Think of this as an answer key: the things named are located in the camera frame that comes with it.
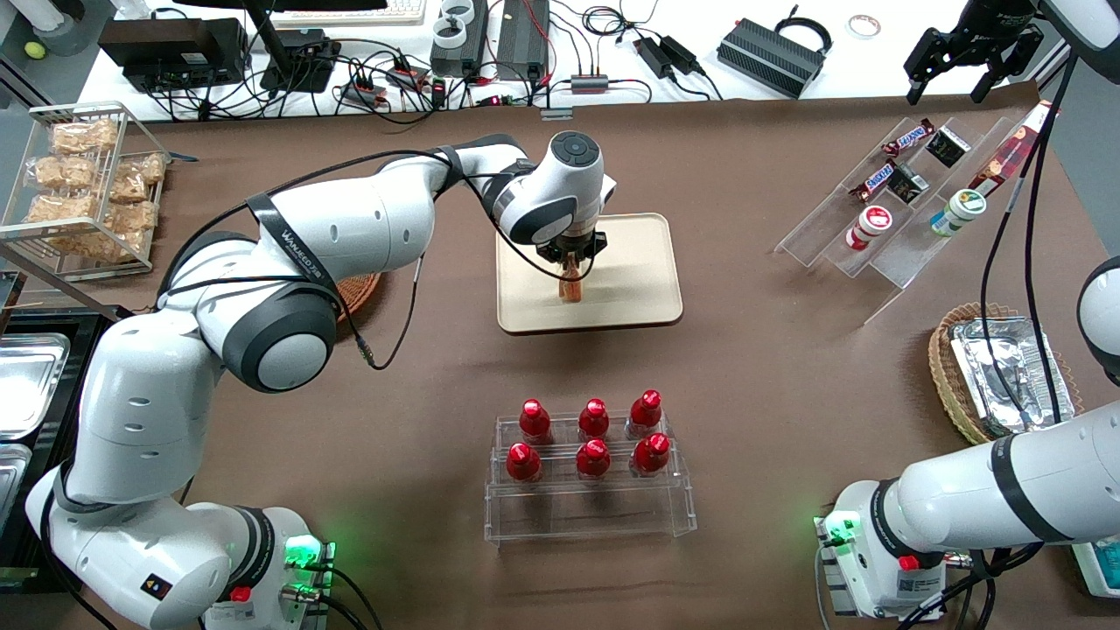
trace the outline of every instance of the tape roll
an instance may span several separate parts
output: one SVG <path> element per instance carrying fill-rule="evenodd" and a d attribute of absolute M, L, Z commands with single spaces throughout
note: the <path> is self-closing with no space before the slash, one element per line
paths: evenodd
<path fill-rule="evenodd" d="M 474 0 L 444 0 L 440 13 L 454 16 L 463 20 L 464 25 L 468 25 L 475 19 Z"/>
<path fill-rule="evenodd" d="M 455 16 L 442 16 L 431 27 L 432 40 L 440 48 L 458 48 L 467 43 L 467 24 Z"/>

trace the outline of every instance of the clear acrylic stand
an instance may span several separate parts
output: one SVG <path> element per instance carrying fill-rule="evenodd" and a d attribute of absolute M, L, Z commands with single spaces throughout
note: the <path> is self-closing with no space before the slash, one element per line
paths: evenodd
<path fill-rule="evenodd" d="M 837 185 L 832 194 L 774 248 L 774 251 L 787 252 L 805 267 L 812 267 L 818 260 L 824 259 L 849 278 L 855 278 L 868 267 L 886 278 L 894 285 L 894 289 L 865 324 L 897 299 L 950 241 L 930 229 L 930 219 L 945 206 L 948 198 L 956 191 L 968 187 L 983 161 L 996 152 L 1015 127 L 1010 119 L 1001 118 L 987 133 L 978 133 L 959 119 L 951 118 L 943 127 L 948 127 L 972 147 L 951 168 L 925 150 L 928 138 L 923 139 L 917 147 L 909 148 L 902 158 L 895 159 L 896 164 L 908 165 L 930 184 L 911 203 L 903 202 L 886 184 L 866 203 L 848 194 L 886 163 L 889 156 L 883 152 L 883 145 L 917 126 L 918 121 L 904 118 Z M 844 242 L 844 234 L 855 225 L 860 211 L 867 205 L 879 205 L 890 211 L 893 223 L 886 233 L 874 239 L 862 251 L 857 251 Z"/>
<path fill-rule="evenodd" d="M 579 441 L 577 414 L 552 416 L 554 443 L 534 446 L 543 476 L 535 483 L 514 481 L 505 471 L 510 446 L 522 442 L 517 417 L 497 419 L 486 481 L 486 540 L 589 538 L 634 534 L 682 536 L 697 528 L 692 484 L 680 445 L 664 415 L 657 430 L 672 439 L 669 464 L 656 476 L 635 478 L 629 456 L 636 441 L 623 432 L 625 410 L 613 410 L 607 447 L 610 470 L 586 481 L 576 472 Z"/>

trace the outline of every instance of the keyboard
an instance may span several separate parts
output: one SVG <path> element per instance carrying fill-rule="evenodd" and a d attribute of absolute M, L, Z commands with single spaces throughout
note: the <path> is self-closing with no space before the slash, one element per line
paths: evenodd
<path fill-rule="evenodd" d="M 277 11 L 277 28 L 404 26 L 423 24 L 426 0 L 389 0 L 389 7 L 374 11 Z"/>

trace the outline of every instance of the red bottle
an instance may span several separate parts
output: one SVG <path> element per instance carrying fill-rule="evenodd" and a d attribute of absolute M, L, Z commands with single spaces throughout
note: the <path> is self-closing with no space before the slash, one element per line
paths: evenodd
<path fill-rule="evenodd" d="M 544 410 L 540 400 L 530 398 L 521 406 L 521 435 L 525 438 L 525 444 L 542 446 L 552 444 L 552 418 Z"/>
<path fill-rule="evenodd" d="M 540 481 L 544 473 L 541 456 L 532 446 L 520 442 L 510 447 L 510 456 L 505 458 L 505 472 L 515 481 L 523 482 Z"/>
<path fill-rule="evenodd" d="M 653 435 L 661 421 L 661 393 L 655 389 L 647 390 L 631 405 L 631 415 L 626 418 L 626 438 L 642 439 Z"/>
<path fill-rule="evenodd" d="M 591 439 L 576 453 L 576 471 L 579 479 L 601 479 L 610 470 L 610 451 L 601 439 Z"/>
<path fill-rule="evenodd" d="M 655 433 L 637 443 L 631 454 L 631 474 L 654 476 L 669 463 L 669 436 Z"/>
<path fill-rule="evenodd" d="M 607 435 L 610 426 L 610 418 L 607 416 L 607 406 L 598 398 L 587 401 L 587 407 L 579 413 L 579 441 L 587 442 L 596 437 Z"/>

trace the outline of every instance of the acrylic display rack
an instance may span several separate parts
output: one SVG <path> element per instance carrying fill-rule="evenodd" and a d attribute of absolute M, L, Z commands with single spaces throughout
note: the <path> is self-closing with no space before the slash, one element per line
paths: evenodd
<path fill-rule="evenodd" d="M 942 127 L 936 121 L 933 122 L 939 129 Z M 976 173 L 1011 132 L 1015 123 L 1001 118 L 987 133 L 979 133 L 956 118 L 949 119 L 943 127 L 948 127 L 972 147 L 952 167 L 946 167 L 925 150 L 928 137 L 895 158 L 895 164 L 908 165 L 930 184 L 909 204 L 897 197 L 886 184 L 867 202 L 860 202 L 848 194 L 886 164 L 889 156 L 883 152 L 883 145 L 896 140 L 917 126 L 918 121 L 904 118 L 837 185 L 832 194 L 774 248 L 774 251 L 787 252 L 805 267 L 812 267 L 823 259 L 849 278 L 870 268 L 871 272 L 890 281 L 894 285 L 890 294 L 865 324 L 897 299 L 933 257 L 952 240 L 935 234 L 930 229 L 930 219 L 945 206 L 954 193 L 968 187 Z M 887 209 L 893 223 L 886 233 L 874 239 L 862 251 L 857 251 L 844 242 L 844 234 L 868 205 Z M 997 213 L 989 209 L 987 214 Z"/>
<path fill-rule="evenodd" d="M 139 248 L 130 245 L 105 224 L 109 212 L 110 188 L 113 177 L 121 160 L 143 159 L 152 154 L 162 154 L 164 164 L 171 161 L 171 155 L 164 148 L 155 136 L 130 112 L 123 104 L 118 102 L 84 103 L 69 105 L 47 105 L 31 108 L 28 110 L 35 126 L 27 141 L 24 151 L 24 159 L 20 163 L 21 173 L 16 178 L 11 195 L 8 197 L 8 205 L 4 209 L 2 225 L 0 225 L 0 241 L 6 249 L 15 250 L 21 259 L 26 259 L 39 267 L 43 271 L 52 274 L 64 281 L 88 280 L 96 278 L 109 278 L 125 274 L 142 274 L 151 270 L 152 229 L 143 234 L 143 241 Z M 37 223 L 25 223 L 28 209 L 35 195 L 44 193 L 28 183 L 28 177 L 22 173 L 25 165 L 32 158 L 39 158 L 49 154 L 50 127 L 56 123 L 68 122 L 93 122 L 100 119 L 110 119 L 116 123 L 116 145 L 113 148 L 92 150 L 81 154 L 92 161 L 96 168 L 94 184 L 88 191 L 73 196 L 94 196 L 100 200 L 96 215 L 94 217 L 81 216 L 76 219 L 60 219 L 55 221 L 40 221 Z M 125 136 L 132 127 L 142 133 L 133 135 L 129 140 L 131 149 L 124 151 Z M 162 194 L 164 183 L 158 182 L 151 186 L 148 201 L 156 205 L 157 216 L 159 209 L 159 197 Z M 67 191 L 46 191 L 48 194 L 62 194 L 72 196 Z M 121 262 L 104 262 L 66 253 L 56 249 L 52 243 L 59 237 L 77 237 L 101 232 L 102 238 L 115 242 L 128 252 L 129 259 Z M 28 271 L 35 276 L 40 272 Z"/>
<path fill-rule="evenodd" d="M 697 528 L 692 484 L 680 445 L 663 415 L 657 430 L 672 441 L 669 464 L 656 476 L 634 478 L 629 456 L 637 441 L 623 432 L 625 410 L 612 410 L 604 442 L 610 470 L 586 481 L 576 472 L 579 441 L 577 414 L 552 416 L 554 443 L 534 446 L 543 476 L 534 483 L 514 481 L 505 471 L 510 446 L 522 442 L 517 417 L 497 419 L 491 470 L 486 481 L 486 540 L 589 538 L 635 534 L 682 536 Z"/>

